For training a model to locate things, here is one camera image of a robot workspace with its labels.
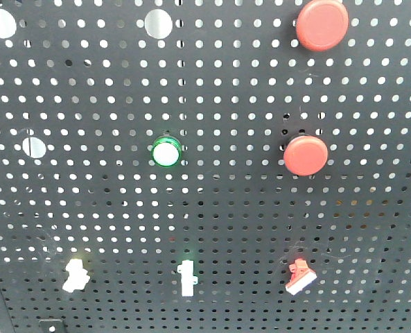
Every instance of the green indicator light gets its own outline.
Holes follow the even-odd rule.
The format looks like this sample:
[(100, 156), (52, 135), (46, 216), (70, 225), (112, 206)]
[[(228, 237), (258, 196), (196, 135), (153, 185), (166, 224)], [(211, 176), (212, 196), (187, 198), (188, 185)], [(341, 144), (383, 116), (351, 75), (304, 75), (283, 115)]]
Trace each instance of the green indicator light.
[(182, 146), (174, 137), (160, 137), (152, 144), (151, 155), (157, 165), (171, 167), (180, 161)]

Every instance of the hole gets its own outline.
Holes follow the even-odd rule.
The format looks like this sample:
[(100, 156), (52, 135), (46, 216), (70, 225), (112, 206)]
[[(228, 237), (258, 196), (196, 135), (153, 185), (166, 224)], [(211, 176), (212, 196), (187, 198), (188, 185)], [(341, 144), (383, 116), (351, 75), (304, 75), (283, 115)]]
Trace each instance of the hole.
[(22, 142), (22, 148), (25, 154), (31, 158), (41, 158), (46, 153), (45, 143), (36, 137), (27, 137)]
[(145, 17), (145, 30), (149, 36), (162, 40), (168, 37), (173, 29), (170, 15), (162, 9), (153, 9)]
[(16, 29), (15, 18), (6, 10), (0, 9), (0, 38), (12, 37), (16, 33)]

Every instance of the red button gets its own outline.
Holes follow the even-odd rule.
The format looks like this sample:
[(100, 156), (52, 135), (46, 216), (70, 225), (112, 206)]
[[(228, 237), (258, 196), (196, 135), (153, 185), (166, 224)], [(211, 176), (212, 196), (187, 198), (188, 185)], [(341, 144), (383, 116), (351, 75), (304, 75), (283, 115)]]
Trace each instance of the red button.
[(347, 34), (349, 13), (338, 0), (312, 0), (297, 18), (297, 38), (311, 51), (326, 51)]
[(325, 143), (317, 137), (303, 136), (290, 141), (283, 159), (288, 170), (298, 176), (309, 176), (324, 167), (329, 158)]

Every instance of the white plastic clip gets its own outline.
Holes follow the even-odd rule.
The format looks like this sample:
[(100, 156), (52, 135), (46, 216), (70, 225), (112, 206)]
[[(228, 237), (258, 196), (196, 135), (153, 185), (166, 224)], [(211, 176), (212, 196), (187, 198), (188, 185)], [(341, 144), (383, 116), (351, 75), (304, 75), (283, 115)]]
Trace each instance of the white plastic clip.
[(85, 289), (89, 276), (87, 274), (88, 271), (83, 268), (83, 261), (81, 259), (71, 259), (65, 270), (69, 273), (69, 277), (62, 289), (68, 293)]
[(177, 266), (177, 272), (182, 276), (182, 296), (191, 297), (194, 295), (193, 286), (198, 284), (198, 277), (193, 275), (194, 262), (192, 260), (183, 260), (182, 265)]

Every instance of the black pegboard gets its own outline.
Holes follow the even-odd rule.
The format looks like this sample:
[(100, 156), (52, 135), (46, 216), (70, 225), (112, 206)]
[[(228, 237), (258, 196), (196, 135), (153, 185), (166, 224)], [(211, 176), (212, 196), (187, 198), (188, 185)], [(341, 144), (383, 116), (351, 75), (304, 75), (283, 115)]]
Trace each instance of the black pegboard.
[[(0, 39), (0, 288), (16, 333), (48, 318), (68, 333), (411, 331), (411, 0), (343, 1), (349, 32), (325, 53), (295, 39), (302, 2), (3, 1), (17, 31)], [(144, 27), (155, 8), (173, 20), (163, 40)], [(167, 131), (185, 152), (162, 169), (149, 148)], [(330, 148), (312, 177), (283, 165), (299, 132)], [(292, 297), (299, 256), (318, 280)], [(91, 282), (68, 294), (72, 257)]]

